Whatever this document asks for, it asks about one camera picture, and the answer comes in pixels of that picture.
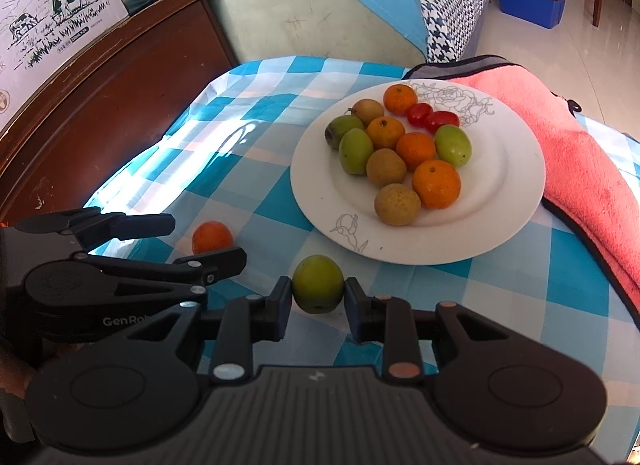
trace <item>orange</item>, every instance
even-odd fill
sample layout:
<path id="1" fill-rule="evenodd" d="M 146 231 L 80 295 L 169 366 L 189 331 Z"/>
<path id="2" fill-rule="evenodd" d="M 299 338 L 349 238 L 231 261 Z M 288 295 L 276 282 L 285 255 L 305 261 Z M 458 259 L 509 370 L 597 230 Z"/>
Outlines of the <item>orange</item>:
<path id="1" fill-rule="evenodd" d="M 409 171 L 415 171 L 422 162 L 436 157 L 436 144 L 427 134 L 407 133 L 398 140 L 396 153 L 404 160 Z"/>
<path id="2" fill-rule="evenodd" d="M 366 132 L 377 150 L 394 150 L 398 139 L 404 135 L 404 126 L 393 117 L 378 117 L 369 122 Z"/>
<path id="3" fill-rule="evenodd" d="M 228 249 L 234 244 L 234 237 L 224 223 L 206 221 L 191 236 L 191 250 L 194 254 Z"/>
<path id="4" fill-rule="evenodd" d="M 386 89 L 382 100 L 393 115 L 405 117 L 409 108 L 418 102 L 418 95 L 406 84 L 393 84 Z"/>
<path id="5" fill-rule="evenodd" d="M 427 209 L 444 209 L 460 196 L 460 175 L 443 160 L 422 162 L 414 172 L 411 185 Z"/>

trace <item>metal screw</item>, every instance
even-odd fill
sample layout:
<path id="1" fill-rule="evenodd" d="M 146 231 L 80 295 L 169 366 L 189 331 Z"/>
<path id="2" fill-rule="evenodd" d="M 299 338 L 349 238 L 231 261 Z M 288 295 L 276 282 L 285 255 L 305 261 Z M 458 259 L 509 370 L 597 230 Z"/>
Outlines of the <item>metal screw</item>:
<path id="1" fill-rule="evenodd" d="M 244 376 L 244 368 L 239 364 L 220 364 L 213 368 L 213 376 L 224 381 L 238 380 Z"/>
<path id="2" fill-rule="evenodd" d="M 415 379 L 420 368 L 412 362 L 396 362 L 389 366 L 388 372 L 395 379 Z"/>

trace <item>blue box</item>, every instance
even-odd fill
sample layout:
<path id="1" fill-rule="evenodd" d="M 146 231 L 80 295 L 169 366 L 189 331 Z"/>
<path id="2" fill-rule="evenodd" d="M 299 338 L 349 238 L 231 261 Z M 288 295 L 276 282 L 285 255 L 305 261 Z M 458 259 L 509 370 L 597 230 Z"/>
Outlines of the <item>blue box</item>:
<path id="1" fill-rule="evenodd" d="M 566 0 L 498 0 L 500 10 L 521 20 L 553 28 L 562 18 Z"/>

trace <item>floor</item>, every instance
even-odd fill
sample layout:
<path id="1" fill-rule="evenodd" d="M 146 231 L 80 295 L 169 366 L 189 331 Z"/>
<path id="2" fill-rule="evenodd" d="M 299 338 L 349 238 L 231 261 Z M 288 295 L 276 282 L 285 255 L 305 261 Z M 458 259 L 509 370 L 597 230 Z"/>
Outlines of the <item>floor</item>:
<path id="1" fill-rule="evenodd" d="M 600 27 L 593 0 L 566 0 L 551 30 L 500 12 L 492 0 L 478 54 L 521 64 L 582 112 L 640 140 L 640 14 L 621 0 L 604 0 Z"/>

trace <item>blue and white checkered tablecloth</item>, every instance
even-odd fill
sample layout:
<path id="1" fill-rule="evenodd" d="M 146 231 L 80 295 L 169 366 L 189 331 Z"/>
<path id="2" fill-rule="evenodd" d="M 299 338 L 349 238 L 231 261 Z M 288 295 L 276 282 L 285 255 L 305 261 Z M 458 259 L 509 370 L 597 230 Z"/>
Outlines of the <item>blue and white checkered tablecloth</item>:
<path id="1" fill-rule="evenodd" d="M 219 77 L 157 145 L 89 202 L 105 212 L 170 212 L 174 233 L 112 241 L 98 253 L 170 261 L 190 254 L 191 233 L 216 219 L 233 231 L 248 264 L 238 277 L 210 288 L 211 307 L 267 295 L 280 275 L 291 275 L 301 259 L 316 253 L 332 257 L 371 294 L 391 293 L 422 309 L 459 302 L 596 371 L 606 383 L 609 408 L 593 445 L 607 460 L 622 461 L 639 426 L 640 334 L 587 250 L 558 219 L 539 207 L 518 234 L 491 252 L 449 265 L 408 267 L 339 247 L 300 212 L 289 165 L 305 128 L 346 95 L 404 73 L 367 62 L 286 57 L 249 62 Z M 640 198 L 640 146 L 579 120 Z M 255 363 L 380 367 L 380 345 L 356 345 L 348 332 L 342 307 L 312 317 L 294 305 L 284 340 L 256 344 Z M 427 371 L 435 371 L 430 344 L 422 345 L 422 355 Z"/>

